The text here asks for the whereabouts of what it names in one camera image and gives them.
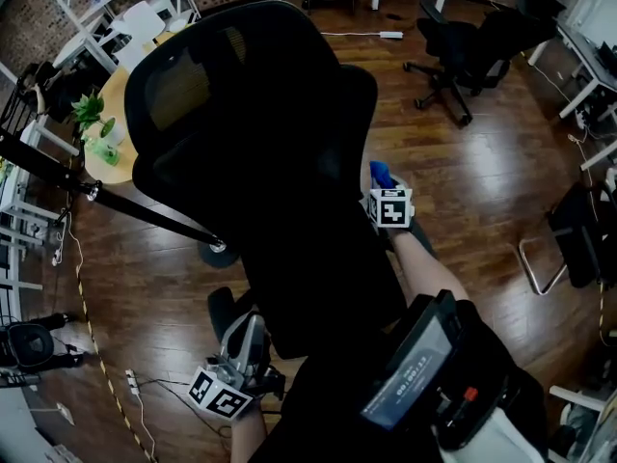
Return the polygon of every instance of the potted plant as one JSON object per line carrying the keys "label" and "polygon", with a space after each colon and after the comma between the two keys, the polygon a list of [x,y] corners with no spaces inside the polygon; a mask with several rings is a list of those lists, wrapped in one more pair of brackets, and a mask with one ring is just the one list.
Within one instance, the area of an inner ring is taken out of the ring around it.
{"label": "potted plant", "polygon": [[100,129],[100,138],[105,142],[115,147],[124,140],[124,131],[120,125],[116,123],[116,118],[112,117],[104,122],[100,118],[100,114],[105,107],[105,101],[102,97],[97,97],[94,93],[90,96],[81,95],[81,98],[76,103],[71,103],[75,120],[79,123],[79,131],[88,130],[95,123],[102,125]]}

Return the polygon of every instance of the wooden floor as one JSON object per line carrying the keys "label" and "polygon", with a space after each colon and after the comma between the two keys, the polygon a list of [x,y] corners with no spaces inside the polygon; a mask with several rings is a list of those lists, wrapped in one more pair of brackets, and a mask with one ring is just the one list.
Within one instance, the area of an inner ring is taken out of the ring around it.
{"label": "wooden floor", "polygon": [[[415,190],[418,221],[441,261],[460,278],[516,361],[545,387],[568,385],[599,342],[598,291],[594,287],[574,290],[566,281],[546,297],[533,295],[513,247],[523,234],[546,230],[544,212],[578,177],[577,148],[565,140],[570,127],[548,118],[560,105],[559,95],[517,59],[498,88],[469,100],[475,115],[470,126],[457,128],[439,103],[417,111],[414,98],[427,91],[426,78],[405,73],[401,64],[412,60],[434,65],[424,53],[425,43],[415,25],[418,0],[382,2],[378,13],[362,8],[352,16],[345,9],[332,9],[312,16],[322,31],[405,32],[403,41],[328,37],[342,63],[369,70],[379,84],[362,177],[366,180],[368,160],[379,159],[409,182]],[[447,0],[445,15],[479,22],[489,9]],[[401,20],[386,18],[388,13],[398,14]],[[165,214],[173,213],[130,183],[114,190]],[[54,199],[53,191],[44,195]],[[63,195],[55,199],[61,201]],[[139,426],[139,404],[126,387],[124,370],[189,379],[217,348],[206,297],[219,286],[230,286],[236,293],[247,289],[242,265],[212,269],[200,261],[191,240],[85,198],[74,210],[74,233],[84,254],[82,276],[94,333],[129,419],[146,441]],[[73,271],[79,262],[76,246],[67,239],[65,261],[57,268],[49,264],[52,252],[49,247],[43,255],[32,253],[28,258],[29,273],[44,283],[42,296],[31,294],[24,301],[31,317],[80,310]],[[533,257],[543,276],[559,263],[550,246],[535,248]],[[93,351],[84,324],[56,334]],[[301,361],[277,364],[291,382]],[[37,414],[36,419],[54,441],[65,444],[84,462],[145,460],[124,427],[96,361],[80,369],[45,374],[40,391],[28,397],[31,405],[60,401],[70,409],[74,427],[53,413]],[[172,395],[150,384],[143,387],[143,400],[161,462],[228,461],[219,438]],[[278,406],[269,399],[266,405]],[[275,423],[276,417],[269,422]]]}

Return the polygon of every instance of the white cube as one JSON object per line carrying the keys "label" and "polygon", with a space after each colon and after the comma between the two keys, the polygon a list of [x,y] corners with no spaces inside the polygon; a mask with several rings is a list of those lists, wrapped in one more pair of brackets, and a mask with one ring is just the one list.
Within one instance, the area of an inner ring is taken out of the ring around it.
{"label": "white cube", "polygon": [[368,215],[379,228],[408,228],[416,209],[412,189],[370,189]]}

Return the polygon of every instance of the wooden table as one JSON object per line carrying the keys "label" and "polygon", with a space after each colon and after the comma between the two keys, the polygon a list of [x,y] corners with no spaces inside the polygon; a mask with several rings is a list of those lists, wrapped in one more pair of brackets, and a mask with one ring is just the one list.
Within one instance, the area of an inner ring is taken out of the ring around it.
{"label": "wooden table", "polygon": [[[173,33],[165,32],[156,40],[161,43],[174,36]],[[137,159],[137,151],[131,141],[126,128],[126,115],[124,114],[124,90],[128,82],[128,72],[124,67],[118,67],[112,73],[109,80],[100,90],[100,96],[105,100],[105,108],[101,113],[103,121],[116,117],[116,123],[126,131],[126,137],[117,147],[120,160],[116,166],[109,165],[90,150],[86,150],[86,171],[90,176],[103,183],[123,183],[133,178],[133,165]],[[100,124],[95,123],[86,135],[93,139],[100,137]]]}

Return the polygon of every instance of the screen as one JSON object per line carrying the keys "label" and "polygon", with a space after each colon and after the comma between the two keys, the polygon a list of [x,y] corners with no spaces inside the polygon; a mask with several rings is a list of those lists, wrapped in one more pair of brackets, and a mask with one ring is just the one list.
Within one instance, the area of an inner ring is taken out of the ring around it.
{"label": "screen", "polygon": [[420,397],[452,351],[442,325],[433,317],[396,372],[362,410],[362,415],[392,430]]}

